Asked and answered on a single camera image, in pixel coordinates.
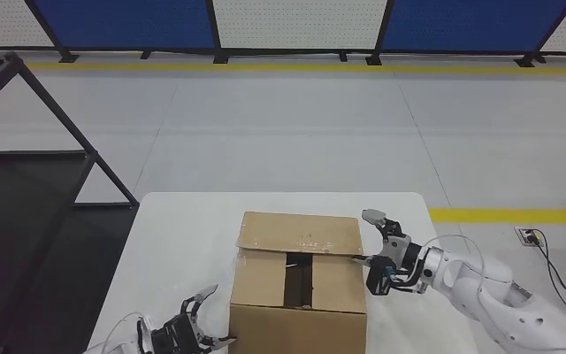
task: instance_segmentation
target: yellow stripe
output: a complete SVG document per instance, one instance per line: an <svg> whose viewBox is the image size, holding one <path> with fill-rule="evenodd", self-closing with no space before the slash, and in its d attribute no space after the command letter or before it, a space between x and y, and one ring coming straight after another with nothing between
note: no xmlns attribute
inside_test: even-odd
<svg viewBox="0 0 566 354"><path fill-rule="evenodd" d="M564 209L429 209L433 222L566 224Z"/></svg>
<svg viewBox="0 0 566 354"><path fill-rule="evenodd" d="M313 65L313 64L165 64L165 63L27 63L37 70L81 71L196 71L196 72L342 72L342 73L466 73L466 74L534 74L564 75L566 68L558 67L465 67L465 66L403 66L403 65Z"/></svg>

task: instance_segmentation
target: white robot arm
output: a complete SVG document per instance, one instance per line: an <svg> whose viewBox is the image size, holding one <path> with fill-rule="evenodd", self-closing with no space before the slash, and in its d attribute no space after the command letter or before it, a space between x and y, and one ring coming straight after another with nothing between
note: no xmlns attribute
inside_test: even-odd
<svg viewBox="0 0 566 354"><path fill-rule="evenodd" d="M378 255L354 257L370 268L366 286L373 295L387 295L389 289L422 294L431 287L481 323L507 353L566 353L566 316L514 283L508 266L486 256L422 248L383 212L365 210L362 217L384 241Z"/></svg>

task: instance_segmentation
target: brown cardboard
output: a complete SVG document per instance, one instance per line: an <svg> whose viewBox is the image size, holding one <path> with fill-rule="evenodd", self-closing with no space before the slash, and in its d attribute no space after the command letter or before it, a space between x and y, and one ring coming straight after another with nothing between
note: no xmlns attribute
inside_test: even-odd
<svg viewBox="0 0 566 354"><path fill-rule="evenodd" d="M238 246L231 354L365 353L357 219L246 212Z"/></svg>
<svg viewBox="0 0 566 354"><path fill-rule="evenodd" d="M246 212L238 247L359 255L362 239L355 218Z"/></svg>

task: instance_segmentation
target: black shelf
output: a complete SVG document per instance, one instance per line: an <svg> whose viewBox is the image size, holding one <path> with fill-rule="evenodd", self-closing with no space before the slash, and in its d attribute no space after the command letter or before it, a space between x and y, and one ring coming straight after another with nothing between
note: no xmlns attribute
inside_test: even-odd
<svg viewBox="0 0 566 354"><path fill-rule="evenodd" d="M136 213L128 203L73 207L14 322L11 352L87 348Z"/></svg>
<svg viewBox="0 0 566 354"><path fill-rule="evenodd" d="M0 152L0 318L31 286L35 272L87 179L86 151Z"/></svg>
<svg viewBox="0 0 566 354"><path fill-rule="evenodd" d="M83 150L0 152L0 353L83 352L140 203L15 53L19 75ZM94 164L127 203L76 204Z"/></svg>

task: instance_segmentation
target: electrical outlet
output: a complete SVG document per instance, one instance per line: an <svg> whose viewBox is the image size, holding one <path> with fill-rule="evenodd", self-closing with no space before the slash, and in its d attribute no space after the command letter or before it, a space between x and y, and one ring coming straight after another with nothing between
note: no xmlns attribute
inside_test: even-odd
<svg viewBox="0 0 566 354"><path fill-rule="evenodd" d="M534 232L531 231L528 227L515 227L516 236L519 238L521 244L525 247L536 247L537 245L534 242L531 242L527 239L528 236L535 236L539 239L540 246L542 246L542 240L540 237Z"/></svg>

